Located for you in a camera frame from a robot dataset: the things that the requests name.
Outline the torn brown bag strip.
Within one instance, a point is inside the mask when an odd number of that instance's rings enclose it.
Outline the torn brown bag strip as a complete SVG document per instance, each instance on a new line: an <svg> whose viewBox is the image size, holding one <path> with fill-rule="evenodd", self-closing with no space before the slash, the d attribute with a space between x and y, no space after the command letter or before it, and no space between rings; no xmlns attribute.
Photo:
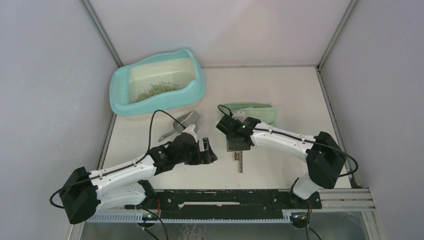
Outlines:
<svg viewBox="0 0 424 240"><path fill-rule="evenodd" d="M242 151L235 151L233 153L233 159L237 162L237 171L238 173L243 173L243 152Z"/></svg>

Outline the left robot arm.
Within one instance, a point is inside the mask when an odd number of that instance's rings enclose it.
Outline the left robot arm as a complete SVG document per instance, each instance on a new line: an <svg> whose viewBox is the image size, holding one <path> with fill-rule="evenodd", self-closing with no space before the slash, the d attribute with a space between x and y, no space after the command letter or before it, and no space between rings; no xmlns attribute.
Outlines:
<svg viewBox="0 0 424 240"><path fill-rule="evenodd" d="M171 171L178 164L208 165L218 160L208 138L198 141L189 133L150 148L145 154L114 167L75 169L58 191L70 224L82 223L97 211L125 205L153 207L157 196L148 179Z"/></svg>

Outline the green cat litter bag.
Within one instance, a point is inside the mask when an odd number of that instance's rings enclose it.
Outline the green cat litter bag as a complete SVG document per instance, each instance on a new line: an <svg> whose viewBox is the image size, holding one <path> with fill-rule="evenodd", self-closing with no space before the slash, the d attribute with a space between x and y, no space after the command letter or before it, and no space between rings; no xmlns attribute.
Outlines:
<svg viewBox="0 0 424 240"><path fill-rule="evenodd" d="M277 118L277 108L267 103L257 102L232 102L221 104L218 107L225 114L235 113L237 111L243 111L246 113L246 117L255 118L262 122L273 126Z"/></svg>

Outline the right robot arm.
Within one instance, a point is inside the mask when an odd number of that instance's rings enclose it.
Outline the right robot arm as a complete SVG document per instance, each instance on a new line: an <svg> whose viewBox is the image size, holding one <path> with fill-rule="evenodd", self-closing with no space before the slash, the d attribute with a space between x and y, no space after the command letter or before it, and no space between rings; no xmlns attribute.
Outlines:
<svg viewBox="0 0 424 240"><path fill-rule="evenodd" d="M318 135L298 134L276 128L260 119L246 117L244 121L224 115L216 128L242 151L264 147L292 154L303 161L307 171L292 185L289 203L302 208L320 189L334 189L347 160L333 137L324 131Z"/></svg>

